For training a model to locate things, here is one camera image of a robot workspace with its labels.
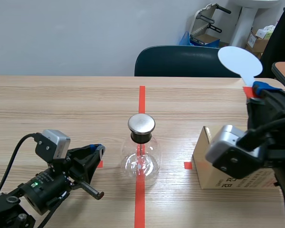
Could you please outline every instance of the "silver lid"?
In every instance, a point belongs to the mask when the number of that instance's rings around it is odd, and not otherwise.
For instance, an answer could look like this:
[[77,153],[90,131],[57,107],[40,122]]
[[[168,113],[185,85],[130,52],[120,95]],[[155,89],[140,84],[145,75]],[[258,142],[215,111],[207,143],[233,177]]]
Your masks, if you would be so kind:
[[129,119],[128,127],[138,135],[150,134],[155,128],[155,121],[147,114],[136,114]]

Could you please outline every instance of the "red tape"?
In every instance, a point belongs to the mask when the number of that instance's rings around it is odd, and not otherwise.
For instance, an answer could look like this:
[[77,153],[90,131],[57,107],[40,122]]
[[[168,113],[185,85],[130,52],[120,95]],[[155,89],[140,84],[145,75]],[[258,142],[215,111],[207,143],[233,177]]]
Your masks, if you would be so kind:
[[243,90],[244,90],[244,93],[248,99],[259,97],[253,92],[252,87],[244,86]]
[[186,170],[192,170],[192,169],[193,169],[193,166],[192,166],[192,163],[191,163],[191,162],[185,161],[185,162],[184,162],[184,166],[185,166],[185,169],[186,169]]
[[[138,112],[145,113],[146,87],[139,87],[139,105]],[[145,154],[145,146],[142,145],[142,155]],[[140,145],[137,145],[137,158],[140,160]],[[145,228],[145,180],[144,173],[140,173],[136,177],[135,189],[135,214],[134,228]]]
[[100,161],[97,168],[102,168],[104,166],[104,161]]

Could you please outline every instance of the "glass bottle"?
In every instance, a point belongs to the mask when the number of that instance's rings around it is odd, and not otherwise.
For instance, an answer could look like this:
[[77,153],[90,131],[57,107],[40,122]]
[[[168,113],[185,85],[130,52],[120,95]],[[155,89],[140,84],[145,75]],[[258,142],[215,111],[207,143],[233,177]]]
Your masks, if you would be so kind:
[[153,179],[162,160],[160,145],[151,134],[155,121],[147,114],[136,114],[129,119],[128,127],[131,135],[122,146],[121,169],[136,181]]

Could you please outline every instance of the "black office chair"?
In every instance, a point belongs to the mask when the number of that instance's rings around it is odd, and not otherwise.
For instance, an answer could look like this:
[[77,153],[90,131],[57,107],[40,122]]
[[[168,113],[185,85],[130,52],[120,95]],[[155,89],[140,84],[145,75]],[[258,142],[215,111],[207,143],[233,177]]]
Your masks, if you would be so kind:
[[226,69],[217,48],[157,46],[142,51],[135,64],[135,76],[240,77]]

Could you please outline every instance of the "cardboard box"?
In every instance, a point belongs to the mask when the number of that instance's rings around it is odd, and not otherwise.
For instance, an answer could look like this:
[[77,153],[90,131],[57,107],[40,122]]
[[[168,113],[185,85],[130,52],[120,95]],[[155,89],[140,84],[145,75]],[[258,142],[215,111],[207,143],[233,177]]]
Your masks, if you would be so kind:
[[250,32],[247,45],[251,47],[252,52],[263,53],[268,44],[268,41],[268,39],[258,38],[253,32]]
[[252,48],[249,45],[246,45],[245,50],[249,51],[250,53],[254,54],[258,59],[261,59],[262,54],[260,52],[253,52]]
[[197,41],[192,41],[192,43],[195,46],[202,46],[202,47],[210,47],[210,48],[217,48],[219,46],[219,38],[210,36],[208,34],[203,34],[198,37],[195,37],[198,41],[201,41],[201,43]]
[[214,168],[205,159],[211,139],[219,132],[222,126],[203,127],[196,144],[193,158],[198,172],[199,183],[202,189],[278,189],[272,169],[259,169],[243,179],[235,179]]
[[268,30],[263,30],[263,29],[259,29],[256,32],[256,36],[261,39],[269,39],[272,34],[273,34],[273,31],[268,31]]

